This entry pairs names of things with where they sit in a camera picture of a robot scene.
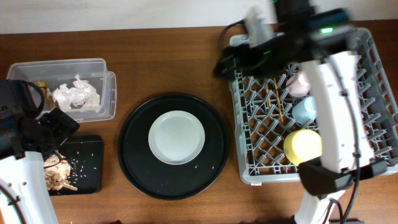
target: white plate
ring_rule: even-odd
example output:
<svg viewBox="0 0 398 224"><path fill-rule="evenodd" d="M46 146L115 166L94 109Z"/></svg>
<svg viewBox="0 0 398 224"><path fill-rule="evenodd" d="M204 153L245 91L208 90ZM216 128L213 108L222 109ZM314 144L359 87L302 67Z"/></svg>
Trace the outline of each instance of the white plate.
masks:
<svg viewBox="0 0 398 224"><path fill-rule="evenodd" d="M199 155L205 143L205 130L194 115L170 111L152 124L148 142L150 150L160 161L180 165Z"/></svg>

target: light blue cup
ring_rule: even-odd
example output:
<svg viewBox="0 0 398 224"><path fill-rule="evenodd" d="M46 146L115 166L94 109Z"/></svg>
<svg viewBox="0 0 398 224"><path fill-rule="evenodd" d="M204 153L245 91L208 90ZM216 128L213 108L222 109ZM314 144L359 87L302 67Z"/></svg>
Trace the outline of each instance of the light blue cup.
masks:
<svg viewBox="0 0 398 224"><path fill-rule="evenodd" d="M315 107L315 99L312 96L307 97L293 107L292 116L299 124L306 123L309 119L315 120L318 112Z"/></svg>

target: black plate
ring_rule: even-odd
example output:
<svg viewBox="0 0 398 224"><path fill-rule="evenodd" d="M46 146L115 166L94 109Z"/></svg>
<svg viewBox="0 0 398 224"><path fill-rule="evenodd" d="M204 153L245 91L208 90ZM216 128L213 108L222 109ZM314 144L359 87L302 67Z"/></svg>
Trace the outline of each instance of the black plate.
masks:
<svg viewBox="0 0 398 224"><path fill-rule="evenodd" d="M101 136L74 136L68 139L58 151L72 166L69 180L78 190L74 191L65 187L60 190L49 190L51 196L92 194L100 191L104 157L104 142Z"/></svg>
<svg viewBox="0 0 398 224"><path fill-rule="evenodd" d="M205 130L203 149L182 165L158 160L148 143L152 123L174 110L191 113ZM183 93L161 95L140 105L130 114L119 136L118 157L124 175L141 192L159 199L178 200L205 190L223 170L227 155L228 135L217 111Z"/></svg>

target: pink object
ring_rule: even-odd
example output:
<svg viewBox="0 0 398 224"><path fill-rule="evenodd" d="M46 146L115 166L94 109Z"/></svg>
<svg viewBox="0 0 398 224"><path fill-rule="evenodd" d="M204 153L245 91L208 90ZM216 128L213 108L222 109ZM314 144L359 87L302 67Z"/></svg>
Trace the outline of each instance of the pink object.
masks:
<svg viewBox="0 0 398 224"><path fill-rule="evenodd" d="M286 89L293 97L303 97L310 91L311 84L307 75L303 71L299 71L298 74L287 80Z"/></svg>

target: black round tray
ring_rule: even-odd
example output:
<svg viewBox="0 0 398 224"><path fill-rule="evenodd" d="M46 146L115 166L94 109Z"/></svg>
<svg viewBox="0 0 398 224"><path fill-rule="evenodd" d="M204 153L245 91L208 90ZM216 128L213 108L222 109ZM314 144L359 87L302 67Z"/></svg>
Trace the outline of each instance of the black round tray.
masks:
<svg viewBox="0 0 398 224"><path fill-rule="evenodd" d="M192 161L166 164L153 155L148 143L152 123L162 114L186 111L196 116L205 130L205 144ZM217 113L203 100L183 94L157 96L136 108L121 129L118 158L127 179L154 198L179 200L209 187L219 176L228 156L228 135Z"/></svg>

